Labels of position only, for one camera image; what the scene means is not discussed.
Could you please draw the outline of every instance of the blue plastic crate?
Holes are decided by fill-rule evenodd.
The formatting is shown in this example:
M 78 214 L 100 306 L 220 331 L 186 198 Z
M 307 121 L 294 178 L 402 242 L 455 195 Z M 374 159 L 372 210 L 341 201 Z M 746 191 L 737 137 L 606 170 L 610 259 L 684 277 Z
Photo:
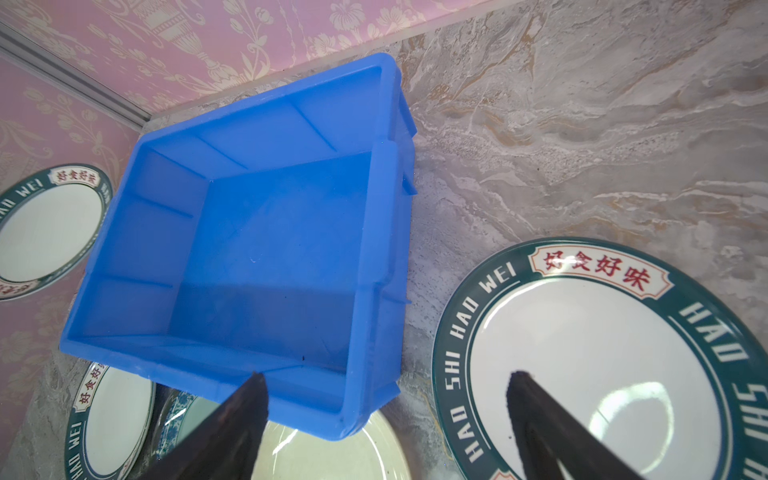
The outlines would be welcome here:
M 61 351 L 354 433 L 399 394 L 414 134 L 380 54 L 143 136 Z

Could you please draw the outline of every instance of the wall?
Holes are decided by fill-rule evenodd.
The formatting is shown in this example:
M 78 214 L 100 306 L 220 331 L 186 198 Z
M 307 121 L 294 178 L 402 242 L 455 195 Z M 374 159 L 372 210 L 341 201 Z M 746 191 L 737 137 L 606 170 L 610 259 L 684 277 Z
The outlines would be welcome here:
M 117 187 L 137 132 L 2 57 L 0 85 L 0 199 L 20 180 L 70 163 L 97 167 Z M 0 298 L 0 464 L 24 419 L 41 366 L 58 348 L 83 272 L 81 261 L 27 296 Z M 3 291 L 0 285 L 0 297 Z
M 485 0 L 0 0 L 16 28 L 150 112 Z

